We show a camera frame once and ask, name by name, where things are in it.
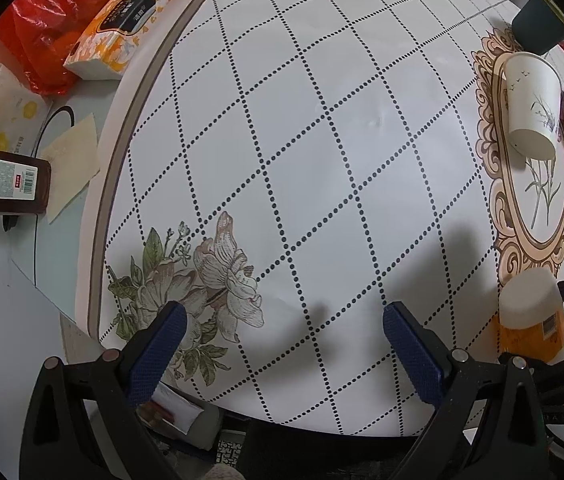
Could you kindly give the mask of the orange cup white base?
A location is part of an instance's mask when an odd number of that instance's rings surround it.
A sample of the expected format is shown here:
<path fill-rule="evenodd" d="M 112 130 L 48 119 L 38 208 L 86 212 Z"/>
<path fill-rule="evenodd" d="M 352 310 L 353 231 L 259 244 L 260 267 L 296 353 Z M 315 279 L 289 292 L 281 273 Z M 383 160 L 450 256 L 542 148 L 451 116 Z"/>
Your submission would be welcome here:
<path fill-rule="evenodd" d="M 507 281 L 498 296 L 501 352 L 554 364 L 564 359 L 564 300 L 544 266 Z"/>

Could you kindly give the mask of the white paper cup bamboo print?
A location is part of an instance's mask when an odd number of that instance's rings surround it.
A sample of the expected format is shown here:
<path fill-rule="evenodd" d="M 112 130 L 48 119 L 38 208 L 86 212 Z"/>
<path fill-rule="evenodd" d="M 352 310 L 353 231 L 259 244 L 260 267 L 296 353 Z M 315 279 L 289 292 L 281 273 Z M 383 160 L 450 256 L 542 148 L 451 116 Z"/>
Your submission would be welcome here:
<path fill-rule="evenodd" d="M 510 144 L 526 158 L 556 157 L 560 81 L 544 58 L 516 52 L 504 63 Z"/>

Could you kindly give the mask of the dark green cup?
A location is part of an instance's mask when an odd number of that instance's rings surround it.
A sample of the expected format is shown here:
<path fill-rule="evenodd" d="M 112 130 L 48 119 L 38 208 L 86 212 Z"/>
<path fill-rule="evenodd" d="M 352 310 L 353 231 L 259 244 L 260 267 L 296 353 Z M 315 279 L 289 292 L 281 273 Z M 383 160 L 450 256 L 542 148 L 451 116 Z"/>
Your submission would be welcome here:
<path fill-rule="evenodd" d="M 515 15 L 512 32 L 522 50 L 544 55 L 564 41 L 564 14 L 552 0 L 528 0 Z"/>

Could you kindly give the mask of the floral checked tablecloth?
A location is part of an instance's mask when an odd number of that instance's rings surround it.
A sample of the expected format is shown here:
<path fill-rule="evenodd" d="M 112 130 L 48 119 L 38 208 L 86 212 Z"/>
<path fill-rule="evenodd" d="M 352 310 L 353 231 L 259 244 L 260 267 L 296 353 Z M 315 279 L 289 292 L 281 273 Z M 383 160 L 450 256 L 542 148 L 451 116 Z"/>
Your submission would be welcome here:
<path fill-rule="evenodd" d="M 204 0 L 118 141 L 96 337 L 170 300 L 166 379 L 250 417 L 403 437 L 431 409 L 382 329 L 404 302 L 493 361 L 498 293 L 564 279 L 564 141 L 506 142 L 508 0 Z"/>

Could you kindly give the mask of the beige paper napkin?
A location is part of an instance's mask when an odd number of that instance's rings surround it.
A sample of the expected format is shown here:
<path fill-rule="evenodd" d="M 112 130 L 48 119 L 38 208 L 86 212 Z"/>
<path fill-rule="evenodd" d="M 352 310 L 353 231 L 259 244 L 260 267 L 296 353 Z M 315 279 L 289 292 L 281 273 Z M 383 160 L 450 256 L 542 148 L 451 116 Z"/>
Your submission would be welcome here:
<path fill-rule="evenodd" d="M 51 166 L 46 216 L 52 223 L 100 171 L 96 121 L 89 114 L 40 153 Z"/>

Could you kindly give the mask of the brown sauce bottle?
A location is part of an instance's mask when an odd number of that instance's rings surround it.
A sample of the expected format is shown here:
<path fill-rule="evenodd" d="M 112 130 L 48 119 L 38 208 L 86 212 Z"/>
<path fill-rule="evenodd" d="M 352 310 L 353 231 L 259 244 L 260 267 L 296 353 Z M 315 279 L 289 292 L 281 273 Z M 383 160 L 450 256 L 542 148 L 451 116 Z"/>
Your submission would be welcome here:
<path fill-rule="evenodd" d="M 50 184 L 46 160 L 0 151 L 0 214 L 43 214 Z"/>

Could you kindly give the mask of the orange tissue pack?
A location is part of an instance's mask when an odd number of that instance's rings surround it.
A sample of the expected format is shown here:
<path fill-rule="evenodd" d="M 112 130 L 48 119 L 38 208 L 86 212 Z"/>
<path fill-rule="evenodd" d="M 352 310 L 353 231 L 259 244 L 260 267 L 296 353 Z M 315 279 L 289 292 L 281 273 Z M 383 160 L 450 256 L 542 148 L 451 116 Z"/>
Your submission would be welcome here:
<path fill-rule="evenodd" d="M 170 1 L 108 1 L 84 29 L 63 66 L 82 80 L 119 80 Z"/>

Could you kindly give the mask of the red plastic bag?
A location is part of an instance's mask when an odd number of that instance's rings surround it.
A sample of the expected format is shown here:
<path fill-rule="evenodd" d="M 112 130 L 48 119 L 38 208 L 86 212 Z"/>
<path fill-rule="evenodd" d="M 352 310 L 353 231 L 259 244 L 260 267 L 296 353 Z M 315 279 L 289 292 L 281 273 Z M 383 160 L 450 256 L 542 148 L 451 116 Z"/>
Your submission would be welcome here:
<path fill-rule="evenodd" d="M 110 0 L 14 0 L 0 16 L 0 41 L 32 92 L 59 96 L 77 81 L 64 62 L 84 29 Z"/>

